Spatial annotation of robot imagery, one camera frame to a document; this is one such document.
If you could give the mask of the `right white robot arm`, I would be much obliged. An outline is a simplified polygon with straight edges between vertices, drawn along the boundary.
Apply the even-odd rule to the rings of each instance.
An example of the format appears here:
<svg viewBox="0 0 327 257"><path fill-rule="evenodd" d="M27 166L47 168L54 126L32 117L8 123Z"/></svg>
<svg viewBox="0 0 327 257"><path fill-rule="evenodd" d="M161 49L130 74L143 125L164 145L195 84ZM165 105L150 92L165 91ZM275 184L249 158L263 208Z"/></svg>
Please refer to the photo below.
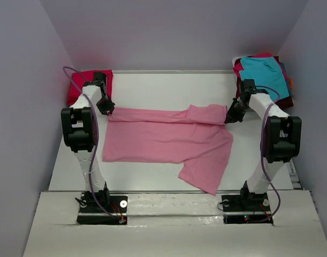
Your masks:
<svg viewBox="0 0 327 257"><path fill-rule="evenodd" d="M302 120L290 116L272 100L267 86L257 86L253 79L244 79L226 114L226 123L242 122L247 109L262 120L260 160L238 195L224 195L225 212L249 212L269 206L267 191L279 169L300 151Z"/></svg>

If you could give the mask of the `pink t shirt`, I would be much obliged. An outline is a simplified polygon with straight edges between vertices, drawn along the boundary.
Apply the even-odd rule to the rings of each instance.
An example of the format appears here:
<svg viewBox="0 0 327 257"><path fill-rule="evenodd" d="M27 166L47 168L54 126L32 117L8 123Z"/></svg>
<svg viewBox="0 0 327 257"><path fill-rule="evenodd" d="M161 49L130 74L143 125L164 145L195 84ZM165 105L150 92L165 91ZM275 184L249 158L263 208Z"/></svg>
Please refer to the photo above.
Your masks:
<svg viewBox="0 0 327 257"><path fill-rule="evenodd" d="M227 107L190 105L182 111L115 108L108 118L102 160L183 164L178 177L216 195L228 165L233 135Z"/></svg>

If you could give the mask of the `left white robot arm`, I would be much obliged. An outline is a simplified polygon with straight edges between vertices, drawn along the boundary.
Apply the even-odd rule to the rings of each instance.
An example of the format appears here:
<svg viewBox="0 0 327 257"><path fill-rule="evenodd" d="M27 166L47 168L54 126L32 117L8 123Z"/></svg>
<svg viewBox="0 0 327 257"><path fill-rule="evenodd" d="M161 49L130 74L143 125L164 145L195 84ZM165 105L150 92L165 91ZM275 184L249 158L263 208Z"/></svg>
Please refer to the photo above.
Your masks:
<svg viewBox="0 0 327 257"><path fill-rule="evenodd" d="M74 80L73 86L80 93L68 108L61 110L64 143L77 158L85 181L85 192L77 202L82 208L94 208L103 213L110 207L110 193L97 161L99 127L96 110L100 114L112 115L115 104L108 94L107 75L97 71L93 79L84 78L82 88Z"/></svg>

